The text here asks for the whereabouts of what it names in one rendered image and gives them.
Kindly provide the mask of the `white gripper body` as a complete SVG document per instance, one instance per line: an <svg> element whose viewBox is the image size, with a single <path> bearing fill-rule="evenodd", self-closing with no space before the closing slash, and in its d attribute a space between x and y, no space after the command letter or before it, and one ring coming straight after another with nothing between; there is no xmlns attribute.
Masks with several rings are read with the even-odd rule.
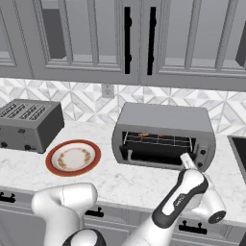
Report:
<svg viewBox="0 0 246 246"><path fill-rule="evenodd" d="M181 155L181 161L186 169L196 169L196 165L188 153Z"/></svg>

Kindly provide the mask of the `dark toaster oven door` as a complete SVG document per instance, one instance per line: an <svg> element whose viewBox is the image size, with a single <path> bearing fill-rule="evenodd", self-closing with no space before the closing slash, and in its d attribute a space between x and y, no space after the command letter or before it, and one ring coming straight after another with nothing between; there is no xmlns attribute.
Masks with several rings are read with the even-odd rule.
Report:
<svg viewBox="0 0 246 246"><path fill-rule="evenodd" d="M134 164L165 164L174 167L181 167L181 155L188 153L192 160L196 159L196 155L190 152L186 147L171 146L150 146L150 145L134 145L130 147L120 146L120 152L123 160L127 160L128 150L133 150L131 163Z"/></svg>

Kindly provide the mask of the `grey toaster oven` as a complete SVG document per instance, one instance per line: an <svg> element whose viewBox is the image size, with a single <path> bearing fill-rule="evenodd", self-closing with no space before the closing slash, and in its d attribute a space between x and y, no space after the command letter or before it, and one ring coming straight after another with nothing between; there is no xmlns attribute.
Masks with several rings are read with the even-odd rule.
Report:
<svg viewBox="0 0 246 246"><path fill-rule="evenodd" d="M119 163L181 170L184 168L183 163L181 167L174 167L173 165L169 166L167 164L164 166L160 166L159 164L134 164L123 160L119 149L120 146L167 146L138 143L129 143L124 145L124 132L176 135L194 138L194 147L192 149L186 148L196 155L194 163L202 172L209 168L215 155L215 135L210 123L208 111L204 108L126 103L123 106L115 124L111 137L111 147L114 157ZM201 150L206 150L206 153L201 155ZM199 162L204 165L202 168L198 167Z"/></svg>

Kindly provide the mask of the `orange kebab skewer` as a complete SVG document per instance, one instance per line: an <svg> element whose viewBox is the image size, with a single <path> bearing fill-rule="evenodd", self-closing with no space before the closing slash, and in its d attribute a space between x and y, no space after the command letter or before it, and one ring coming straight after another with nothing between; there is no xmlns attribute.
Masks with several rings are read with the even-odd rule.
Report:
<svg viewBox="0 0 246 246"><path fill-rule="evenodd" d="M138 133L137 136L151 137L151 138L165 137L165 135L154 135L149 133Z"/></svg>

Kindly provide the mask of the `grey glass cupboard door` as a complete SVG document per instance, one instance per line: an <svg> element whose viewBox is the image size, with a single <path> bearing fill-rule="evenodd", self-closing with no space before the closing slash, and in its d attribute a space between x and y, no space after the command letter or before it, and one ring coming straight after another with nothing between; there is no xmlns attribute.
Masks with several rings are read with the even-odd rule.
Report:
<svg viewBox="0 0 246 246"><path fill-rule="evenodd" d="M147 75L150 8L156 7L154 63ZM142 0L143 86L246 91L235 61L246 0Z"/></svg>
<svg viewBox="0 0 246 246"><path fill-rule="evenodd" d="M33 78L17 0L0 0L0 78Z"/></svg>
<svg viewBox="0 0 246 246"><path fill-rule="evenodd" d="M125 74L124 8L131 7L131 72ZM17 0L33 77L39 80L136 85L139 0ZM51 59L43 9L58 9L66 56Z"/></svg>

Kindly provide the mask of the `grey four-slot toaster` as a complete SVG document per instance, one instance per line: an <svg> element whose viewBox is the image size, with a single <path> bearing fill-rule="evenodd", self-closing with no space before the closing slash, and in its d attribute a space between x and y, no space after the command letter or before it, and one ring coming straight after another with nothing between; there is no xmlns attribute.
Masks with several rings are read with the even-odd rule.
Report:
<svg viewBox="0 0 246 246"><path fill-rule="evenodd" d="M0 148L43 154L63 127L60 102L14 99L0 108Z"/></svg>

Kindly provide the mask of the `black hob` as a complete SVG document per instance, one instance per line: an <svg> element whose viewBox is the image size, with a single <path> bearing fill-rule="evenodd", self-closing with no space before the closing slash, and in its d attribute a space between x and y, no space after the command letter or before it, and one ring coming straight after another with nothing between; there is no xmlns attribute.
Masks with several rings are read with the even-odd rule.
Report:
<svg viewBox="0 0 246 246"><path fill-rule="evenodd" d="M242 179L246 184L246 136L229 135L228 140L232 147Z"/></svg>

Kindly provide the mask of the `grey drawer front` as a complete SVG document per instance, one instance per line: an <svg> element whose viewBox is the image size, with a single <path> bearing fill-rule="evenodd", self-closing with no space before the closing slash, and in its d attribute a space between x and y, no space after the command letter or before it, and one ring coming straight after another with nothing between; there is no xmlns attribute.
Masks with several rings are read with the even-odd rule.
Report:
<svg viewBox="0 0 246 246"><path fill-rule="evenodd" d="M120 246L144 218L144 213L135 209L94 206L91 210L97 210L98 207L102 208L104 217L85 215L85 228L98 230L107 246Z"/></svg>
<svg viewBox="0 0 246 246"><path fill-rule="evenodd" d="M15 194L15 203L0 201L0 246L43 246L45 223L32 211L34 192L0 186L1 191Z"/></svg>
<svg viewBox="0 0 246 246"><path fill-rule="evenodd" d="M179 230L179 225L186 220L187 226L202 227L208 230L207 234L195 234ZM201 219L181 217L175 226L170 246L239 246L246 234L246 224L223 220L217 224L210 224Z"/></svg>

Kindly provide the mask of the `red-rimmed white plate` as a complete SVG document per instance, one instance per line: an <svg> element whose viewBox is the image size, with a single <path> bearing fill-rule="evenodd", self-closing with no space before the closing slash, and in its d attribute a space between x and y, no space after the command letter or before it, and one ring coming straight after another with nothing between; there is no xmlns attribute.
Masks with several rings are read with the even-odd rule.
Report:
<svg viewBox="0 0 246 246"><path fill-rule="evenodd" d="M47 155L47 169L61 177L76 177L92 170L100 161L101 150L93 142L73 139L55 146Z"/></svg>

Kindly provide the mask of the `dark grey box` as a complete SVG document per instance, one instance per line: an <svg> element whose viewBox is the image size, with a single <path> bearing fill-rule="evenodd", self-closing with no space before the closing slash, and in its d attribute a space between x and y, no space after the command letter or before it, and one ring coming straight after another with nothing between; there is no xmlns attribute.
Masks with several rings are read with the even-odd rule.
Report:
<svg viewBox="0 0 246 246"><path fill-rule="evenodd" d="M62 35L62 23L58 9L42 10L44 27L51 59L63 59L65 47Z"/></svg>
<svg viewBox="0 0 246 246"><path fill-rule="evenodd" d="M244 24L242 35L240 38L240 42L239 42L239 45L237 48L235 61L241 67L243 67L245 65L245 62L246 62L246 22Z"/></svg>

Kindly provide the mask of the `white wall outlet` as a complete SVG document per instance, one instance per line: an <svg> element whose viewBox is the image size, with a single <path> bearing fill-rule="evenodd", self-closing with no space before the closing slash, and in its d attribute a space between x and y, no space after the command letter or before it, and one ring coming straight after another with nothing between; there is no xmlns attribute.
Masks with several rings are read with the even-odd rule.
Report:
<svg viewBox="0 0 246 246"><path fill-rule="evenodd" d="M102 97L114 98L114 85L102 84Z"/></svg>

